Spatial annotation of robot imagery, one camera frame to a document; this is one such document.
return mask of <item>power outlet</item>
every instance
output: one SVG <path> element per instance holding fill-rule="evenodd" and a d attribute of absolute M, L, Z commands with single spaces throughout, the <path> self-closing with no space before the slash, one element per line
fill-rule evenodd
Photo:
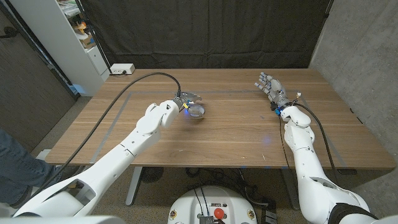
<path fill-rule="evenodd" d="M 123 74 L 123 71 L 126 71 L 125 74 L 132 74 L 135 69 L 136 68 L 133 63 L 114 63 L 111 66 L 113 75 Z"/>

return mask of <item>dark backdrop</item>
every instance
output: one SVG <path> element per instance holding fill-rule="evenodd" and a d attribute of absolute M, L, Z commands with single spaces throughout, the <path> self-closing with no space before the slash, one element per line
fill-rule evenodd
<path fill-rule="evenodd" d="M 83 0 L 113 63 L 307 68 L 329 0 Z"/>

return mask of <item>red button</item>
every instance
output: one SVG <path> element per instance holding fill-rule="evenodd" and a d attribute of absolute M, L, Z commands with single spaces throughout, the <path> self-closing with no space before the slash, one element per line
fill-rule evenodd
<path fill-rule="evenodd" d="M 223 219 L 223 217 L 224 217 L 224 211 L 223 211 L 222 209 L 220 209 L 220 208 L 216 208 L 216 210 L 214 210 L 214 216 L 215 216 L 217 219 Z"/>

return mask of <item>jeans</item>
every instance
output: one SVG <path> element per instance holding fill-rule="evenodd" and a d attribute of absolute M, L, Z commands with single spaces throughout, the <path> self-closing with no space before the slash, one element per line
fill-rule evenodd
<path fill-rule="evenodd" d="M 0 202 L 16 203 L 28 186 L 40 187 L 58 167 L 33 158 L 13 137 L 0 128 Z M 48 184 L 61 179 L 62 173 Z"/>

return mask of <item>table top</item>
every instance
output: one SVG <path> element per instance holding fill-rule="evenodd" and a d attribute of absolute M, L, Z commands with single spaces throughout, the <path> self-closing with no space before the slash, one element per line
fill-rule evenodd
<path fill-rule="evenodd" d="M 64 163 L 122 88 L 133 79 L 155 71 L 173 75 L 182 91 L 200 95 L 205 118 L 193 119 L 182 111 L 169 129 L 161 129 L 160 141 L 133 161 L 135 166 L 285 168 L 279 118 L 270 110 L 266 94 L 254 86 L 260 72 L 279 79 L 291 100 L 297 91 L 302 92 L 299 102 L 322 122 L 337 168 L 396 166 L 391 155 L 327 81 L 318 71 L 310 69 L 161 69 L 109 77 L 45 160 L 51 164 Z M 71 164 L 98 161 L 135 128 L 151 103 L 172 99 L 176 90 L 173 80 L 159 75 L 134 84 L 115 103 Z M 313 118 L 311 127 L 320 162 L 330 168 L 322 134 Z M 289 165 L 294 167 L 293 154 L 286 143 L 284 146 Z"/>

